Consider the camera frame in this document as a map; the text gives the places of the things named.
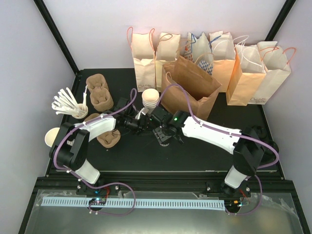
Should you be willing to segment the brown kraft paper bag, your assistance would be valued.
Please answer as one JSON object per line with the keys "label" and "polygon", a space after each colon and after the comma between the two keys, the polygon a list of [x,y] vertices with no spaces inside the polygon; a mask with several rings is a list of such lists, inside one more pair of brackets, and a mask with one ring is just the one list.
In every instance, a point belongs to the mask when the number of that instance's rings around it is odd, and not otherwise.
{"label": "brown kraft paper bag", "polygon": [[193,114],[207,120],[218,96],[221,84],[195,63],[179,57],[176,61],[162,66],[160,103],[171,114],[188,111],[188,103],[182,90],[185,90]]}

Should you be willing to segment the black white paper cup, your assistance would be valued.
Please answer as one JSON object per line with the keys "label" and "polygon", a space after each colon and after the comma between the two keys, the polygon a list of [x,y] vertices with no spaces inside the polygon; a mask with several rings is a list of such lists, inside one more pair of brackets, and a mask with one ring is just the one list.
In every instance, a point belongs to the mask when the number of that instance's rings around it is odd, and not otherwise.
{"label": "black white paper cup", "polygon": [[166,147],[166,146],[169,145],[169,143],[168,142],[161,142],[160,145],[163,146],[163,147]]}

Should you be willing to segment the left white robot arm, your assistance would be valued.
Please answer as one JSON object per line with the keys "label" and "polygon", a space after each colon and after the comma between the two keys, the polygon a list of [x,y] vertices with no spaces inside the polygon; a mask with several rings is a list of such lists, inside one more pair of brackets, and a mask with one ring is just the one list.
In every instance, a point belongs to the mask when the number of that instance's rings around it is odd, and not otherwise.
{"label": "left white robot arm", "polygon": [[79,179],[88,183],[88,190],[95,195],[104,191],[105,183],[99,179],[100,172],[87,160],[89,142],[118,127],[127,128],[135,133],[146,128],[148,108],[144,107],[134,114],[131,102],[120,99],[119,104],[125,106],[115,108],[113,112],[106,111],[89,121],[62,124],[49,152],[49,157],[56,168],[68,173],[73,172]]}

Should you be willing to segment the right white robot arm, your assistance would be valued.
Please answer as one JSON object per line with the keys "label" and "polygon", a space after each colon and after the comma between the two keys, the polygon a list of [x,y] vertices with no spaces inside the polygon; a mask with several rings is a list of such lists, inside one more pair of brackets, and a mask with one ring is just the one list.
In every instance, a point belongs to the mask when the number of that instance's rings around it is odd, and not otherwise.
{"label": "right white robot arm", "polygon": [[153,130],[160,145],[167,145],[172,139],[183,143],[185,137],[199,139],[217,146],[233,155],[233,165],[227,172],[221,189],[224,195],[234,196],[241,183],[256,174],[264,155],[256,132],[247,128],[231,129],[192,117],[184,111],[174,115],[155,108],[150,120],[159,126]]}

